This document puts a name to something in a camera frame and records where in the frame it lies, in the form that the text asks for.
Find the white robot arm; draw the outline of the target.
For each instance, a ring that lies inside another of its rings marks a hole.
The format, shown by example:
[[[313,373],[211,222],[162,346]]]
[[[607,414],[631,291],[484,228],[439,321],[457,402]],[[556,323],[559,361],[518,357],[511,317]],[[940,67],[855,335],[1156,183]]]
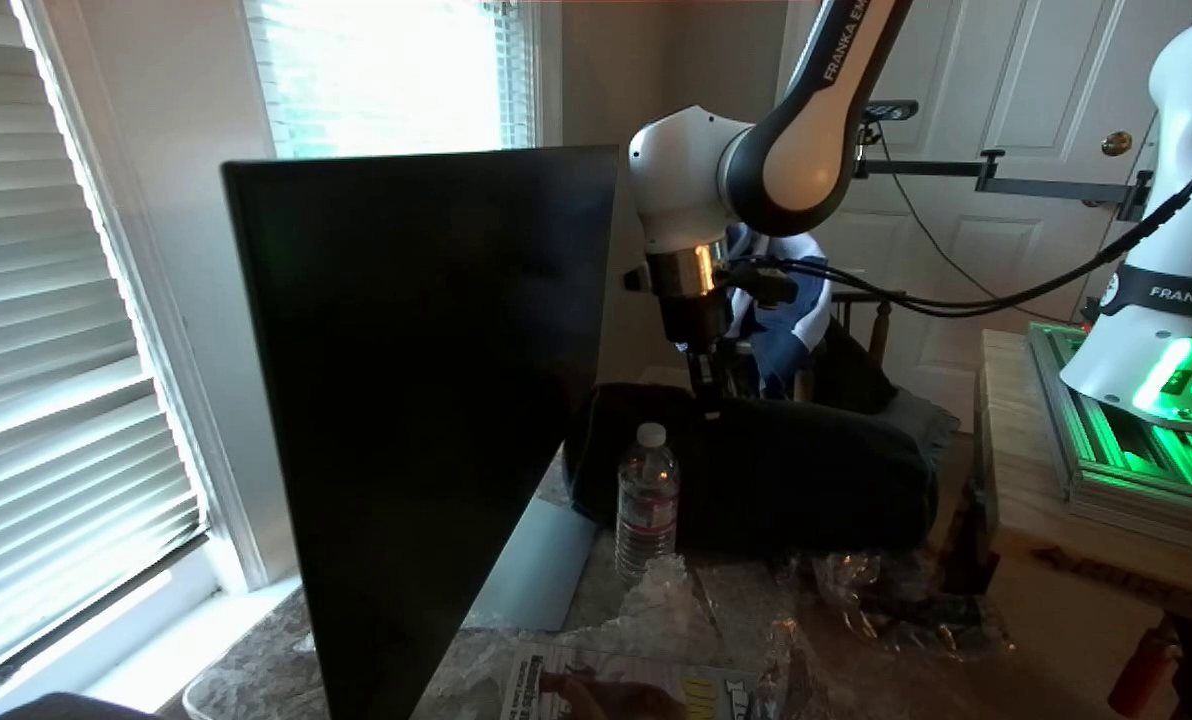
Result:
[[[724,234],[798,236],[824,226],[855,174],[864,103],[913,0],[821,0],[778,103],[746,125],[700,103],[627,141],[646,291],[700,402],[730,394]]]

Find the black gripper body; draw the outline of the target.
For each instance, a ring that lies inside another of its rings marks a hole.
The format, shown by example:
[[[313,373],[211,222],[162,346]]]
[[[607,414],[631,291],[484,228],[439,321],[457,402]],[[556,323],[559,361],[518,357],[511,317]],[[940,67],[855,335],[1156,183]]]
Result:
[[[663,335],[682,351],[688,384],[700,402],[724,402],[730,388],[726,295],[716,274],[719,258],[711,246],[646,252]]]

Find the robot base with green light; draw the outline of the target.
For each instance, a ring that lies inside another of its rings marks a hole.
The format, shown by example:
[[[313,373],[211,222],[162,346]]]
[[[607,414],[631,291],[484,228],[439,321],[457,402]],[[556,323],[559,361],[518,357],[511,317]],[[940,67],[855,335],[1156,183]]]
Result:
[[[1093,328],[1054,373],[1081,474],[1192,491],[1192,23],[1147,73],[1156,167],[1138,242],[1114,261]]]

